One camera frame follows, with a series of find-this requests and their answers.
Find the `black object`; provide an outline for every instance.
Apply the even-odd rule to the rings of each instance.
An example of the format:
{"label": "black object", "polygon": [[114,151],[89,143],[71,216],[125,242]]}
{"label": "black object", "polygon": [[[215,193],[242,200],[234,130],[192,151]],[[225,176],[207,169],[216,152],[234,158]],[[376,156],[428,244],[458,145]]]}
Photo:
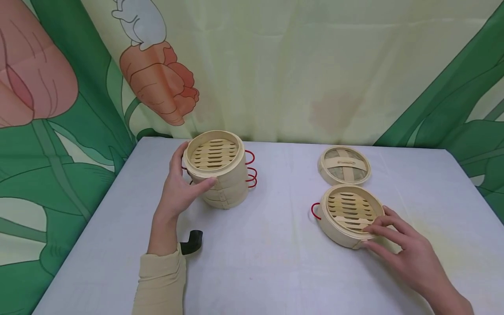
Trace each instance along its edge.
{"label": "black object", "polygon": [[180,250],[182,255],[189,255],[201,248],[203,243],[203,231],[192,230],[189,234],[187,242],[180,242]]}

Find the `bamboo steamer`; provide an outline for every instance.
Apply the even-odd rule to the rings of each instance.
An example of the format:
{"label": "bamboo steamer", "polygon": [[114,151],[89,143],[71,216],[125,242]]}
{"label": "bamboo steamer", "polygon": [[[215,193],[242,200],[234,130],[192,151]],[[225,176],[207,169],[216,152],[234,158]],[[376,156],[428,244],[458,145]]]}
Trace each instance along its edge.
{"label": "bamboo steamer", "polygon": [[384,215],[382,204],[370,192],[355,185],[332,186],[317,209],[319,226],[337,244],[359,249],[375,235],[362,231],[377,216]]}
{"label": "bamboo steamer", "polygon": [[359,185],[371,176],[371,164],[355,149],[333,146],[320,156],[319,173],[329,185]]}
{"label": "bamboo steamer", "polygon": [[217,178],[217,183],[202,196],[210,206],[230,209],[247,198],[245,147],[237,135],[218,130],[203,133],[189,143],[183,160],[195,183]]}

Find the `white tablecloth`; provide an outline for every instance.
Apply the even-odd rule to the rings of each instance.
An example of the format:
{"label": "white tablecloth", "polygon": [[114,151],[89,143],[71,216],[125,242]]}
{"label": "white tablecloth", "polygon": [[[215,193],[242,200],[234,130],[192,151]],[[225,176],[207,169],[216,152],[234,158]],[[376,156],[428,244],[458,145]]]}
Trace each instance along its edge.
{"label": "white tablecloth", "polygon": [[[129,314],[139,257],[182,140],[143,138],[34,314]],[[317,171],[326,145],[246,142],[259,183],[240,206],[197,200],[178,233],[204,232],[187,258],[185,314],[424,314],[429,308],[371,253],[338,246],[310,206],[329,188]],[[363,187],[432,242],[476,314],[504,310],[504,227],[444,150],[357,147]]]}

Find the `woven bamboo lid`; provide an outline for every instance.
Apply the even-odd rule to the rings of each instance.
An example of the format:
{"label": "woven bamboo lid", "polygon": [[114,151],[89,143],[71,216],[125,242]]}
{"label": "woven bamboo lid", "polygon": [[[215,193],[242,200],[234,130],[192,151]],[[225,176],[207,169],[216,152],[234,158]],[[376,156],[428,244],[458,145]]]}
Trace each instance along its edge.
{"label": "woven bamboo lid", "polygon": [[320,156],[319,173],[329,185],[359,185],[371,176],[371,165],[357,150],[334,146]]}
{"label": "woven bamboo lid", "polygon": [[382,204],[370,192],[355,185],[336,185],[322,197],[319,225],[339,245],[357,249],[374,235],[362,231],[384,215]]}

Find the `red handle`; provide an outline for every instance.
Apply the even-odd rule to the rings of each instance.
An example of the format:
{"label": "red handle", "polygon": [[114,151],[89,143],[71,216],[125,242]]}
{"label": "red handle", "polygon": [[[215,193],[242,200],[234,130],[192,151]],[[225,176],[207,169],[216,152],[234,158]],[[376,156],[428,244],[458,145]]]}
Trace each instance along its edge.
{"label": "red handle", "polygon": [[256,170],[255,168],[253,168],[253,167],[247,167],[247,169],[251,169],[251,170],[253,170],[254,172],[256,172],[256,174],[255,174],[255,175],[250,175],[250,174],[249,174],[249,176],[252,176],[253,178],[256,178],[256,177],[257,177],[257,170]]}
{"label": "red handle", "polygon": [[245,165],[252,164],[256,160],[256,156],[252,153],[252,151],[245,150],[245,152],[252,154],[252,161],[245,163]]}
{"label": "red handle", "polygon": [[314,204],[311,206],[311,214],[313,214],[313,216],[314,216],[314,217],[316,217],[317,219],[322,220],[322,218],[321,218],[321,217],[319,217],[318,215],[316,215],[316,214],[315,214],[315,212],[313,211],[313,208],[314,208],[316,205],[319,205],[319,204],[320,204],[320,202],[316,202],[316,203],[314,203]]}
{"label": "red handle", "polygon": [[248,188],[254,188],[255,186],[257,186],[257,178],[256,177],[253,177],[252,175],[249,174],[250,177],[252,177],[252,179],[249,179],[247,181],[252,181],[252,180],[255,180],[256,182],[252,185],[252,186],[249,186]]}

